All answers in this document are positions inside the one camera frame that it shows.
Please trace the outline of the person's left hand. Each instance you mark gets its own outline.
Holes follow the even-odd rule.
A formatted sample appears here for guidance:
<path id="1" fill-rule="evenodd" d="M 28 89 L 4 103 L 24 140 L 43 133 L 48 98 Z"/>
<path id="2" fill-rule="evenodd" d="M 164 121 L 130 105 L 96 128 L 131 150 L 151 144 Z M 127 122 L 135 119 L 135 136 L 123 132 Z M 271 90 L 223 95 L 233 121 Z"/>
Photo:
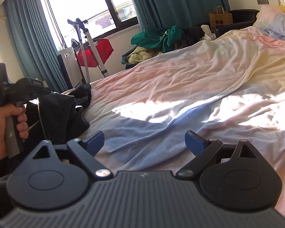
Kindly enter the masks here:
<path id="1" fill-rule="evenodd" d="M 18 125 L 16 130 L 21 139 L 27 139 L 29 137 L 27 116 L 25 114 L 26 108 L 24 105 L 16 107 L 12 104 L 0 107 L 0 160 L 7 156 L 6 144 L 4 140 L 4 133 L 6 129 L 6 118 L 9 116 L 16 116 Z"/>

